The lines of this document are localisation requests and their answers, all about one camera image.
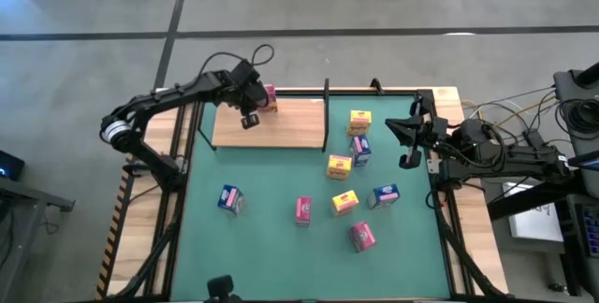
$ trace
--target yellow black striped tape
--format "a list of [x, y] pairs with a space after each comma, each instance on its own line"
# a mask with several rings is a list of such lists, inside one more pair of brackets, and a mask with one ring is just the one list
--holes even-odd
[[[134, 162], [133, 156], [128, 154], [125, 157], [125, 161], [128, 164], [132, 164]], [[119, 185], [119, 193], [117, 194], [116, 203], [114, 205], [114, 212], [112, 213], [112, 221], [110, 222], [108, 241], [102, 259], [102, 267], [100, 268], [99, 279], [97, 286], [95, 287], [94, 298], [96, 300], [104, 299], [109, 289], [110, 276], [112, 275], [119, 239], [123, 231], [124, 215], [127, 210], [126, 201], [128, 201], [128, 198], [131, 195], [132, 186], [133, 176], [123, 172]]]

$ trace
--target black stand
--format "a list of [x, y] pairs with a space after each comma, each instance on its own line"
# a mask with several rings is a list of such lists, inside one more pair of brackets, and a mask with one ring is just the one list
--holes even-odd
[[0, 302], [14, 302], [15, 289], [46, 207], [56, 206], [62, 212], [70, 212], [75, 200], [29, 188], [8, 178], [0, 178], [0, 195], [0, 222], [8, 220], [11, 225], [10, 252], [0, 268]]
[[583, 194], [583, 190], [580, 176], [577, 175], [561, 184], [544, 182], [524, 192], [506, 196], [490, 203], [487, 209], [490, 219], [493, 221], [554, 203], [567, 195]]

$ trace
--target gray floor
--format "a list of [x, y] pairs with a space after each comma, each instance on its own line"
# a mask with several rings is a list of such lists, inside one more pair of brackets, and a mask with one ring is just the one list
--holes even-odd
[[[0, 34], [164, 32], [175, 0], [0, 0]], [[599, 0], [185, 0], [181, 31], [285, 28], [512, 27], [598, 24]], [[596, 62], [599, 34], [377, 36], [178, 40], [167, 85], [186, 82], [215, 51], [250, 56], [276, 49], [259, 68], [279, 86], [458, 86], [476, 102], [551, 84], [558, 70]], [[21, 301], [91, 299], [106, 243], [123, 156], [97, 138], [100, 119], [154, 82], [164, 40], [0, 42], [0, 149], [27, 162], [23, 181], [77, 199], [49, 217], [58, 234], [39, 234]], [[230, 67], [227, 58], [211, 68]], [[541, 94], [515, 99], [525, 107]], [[498, 109], [491, 120], [506, 116]], [[543, 118], [546, 139], [566, 138]], [[517, 122], [508, 127], [521, 128]], [[556, 143], [566, 154], [571, 148]], [[510, 292], [590, 301], [549, 292], [557, 258], [502, 249]]]

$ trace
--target wooden board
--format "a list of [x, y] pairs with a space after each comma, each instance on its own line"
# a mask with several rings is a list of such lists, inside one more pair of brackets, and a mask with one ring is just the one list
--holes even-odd
[[[305, 90], [310, 88], [286, 88], [284, 91]], [[340, 88], [343, 90], [372, 90], [374, 88]], [[450, 124], [461, 123], [464, 120], [463, 111], [460, 103], [460, 96], [456, 87], [392, 87], [386, 88], [392, 90], [416, 90], [416, 89], [432, 89], [434, 92], [435, 106], [439, 117], [449, 119]], [[180, 148], [184, 147], [187, 140], [187, 128], [189, 124], [189, 112], [185, 113], [185, 122], [183, 122], [183, 131]], [[239, 122], [239, 112], [237, 114], [237, 122]], [[172, 129], [176, 119], [176, 111], [168, 111], [156, 115], [148, 124], [146, 131], [146, 142], [148, 142], [155, 150], [159, 152], [167, 152], [172, 138]], [[478, 183], [477, 180], [470, 180], [470, 183]], [[146, 180], [136, 180], [133, 184], [133, 194], [143, 191], [148, 182]], [[153, 227], [156, 221], [155, 211], [158, 209], [160, 197], [158, 190], [156, 195], [148, 194], [145, 199], [140, 198], [139, 203], [130, 206], [127, 211], [127, 216], [124, 222], [124, 231], [121, 238], [121, 243], [117, 253], [117, 260], [114, 265], [112, 279], [110, 279], [109, 294], [115, 294], [122, 288], [131, 278], [131, 276], [139, 269], [143, 259], [149, 252], [147, 238], [152, 239]], [[491, 227], [489, 213], [485, 197], [476, 188], [462, 187], [456, 192], [456, 203], [460, 216], [460, 224], [462, 234], [465, 240], [465, 246], [468, 253], [474, 258], [482, 272], [498, 289], [507, 293], [507, 284], [505, 282], [504, 270], [497, 251], [495, 237]], [[447, 206], [444, 207], [446, 220], [450, 223], [451, 220], [447, 213]], [[457, 255], [449, 248], [449, 256], [452, 265], [452, 272], [456, 281], [458, 293], [464, 293], [463, 281], [461, 280], [460, 266]], [[164, 273], [164, 262], [159, 263], [157, 278], [162, 279]], [[478, 294], [482, 294], [478, 287], [475, 288]], [[160, 285], [156, 285], [155, 291], [160, 291]]]
[[325, 103], [322, 99], [277, 99], [278, 112], [261, 112], [260, 124], [243, 129], [240, 112], [221, 104], [216, 110], [212, 145], [216, 147], [322, 148]]

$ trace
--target small box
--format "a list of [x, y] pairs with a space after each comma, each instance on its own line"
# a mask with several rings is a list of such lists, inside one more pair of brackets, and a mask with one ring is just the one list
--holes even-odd
[[274, 89], [274, 85], [273, 84], [265, 84], [264, 85], [264, 90], [266, 90], [266, 94], [269, 97], [268, 101], [262, 100], [258, 103], [258, 105], [263, 106], [263, 107], [258, 107], [259, 111], [264, 111], [264, 112], [277, 112], [278, 108], [277, 108], [277, 93], [276, 90]]
[[373, 232], [366, 222], [354, 224], [349, 229], [349, 239], [356, 247], [358, 253], [364, 252], [376, 244]]
[[312, 199], [309, 196], [300, 196], [296, 203], [296, 225], [307, 227], [310, 225], [310, 207]]
[[333, 154], [329, 156], [327, 177], [336, 180], [346, 180], [351, 171], [352, 159], [350, 157], [342, 157]]
[[368, 207], [370, 209], [378, 209], [381, 207], [391, 206], [397, 199], [400, 198], [400, 191], [396, 184], [390, 184], [373, 189], [373, 192], [368, 197]]
[[332, 210], [335, 216], [343, 215], [354, 209], [359, 204], [358, 197], [354, 191], [332, 197]]
[[371, 146], [366, 135], [353, 136], [349, 142], [349, 153], [355, 167], [365, 166], [371, 157]]
[[235, 186], [223, 186], [221, 197], [218, 199], [218, 207], [238, 216], [240, 215], [242, 205], [243, 194], [241, 191]]
[[347, 125], [347, 135], [357, 136], [366, 135], [371, 127], [373, 116], [369, 111], [351, 110], [349, 114], [349, 124]]

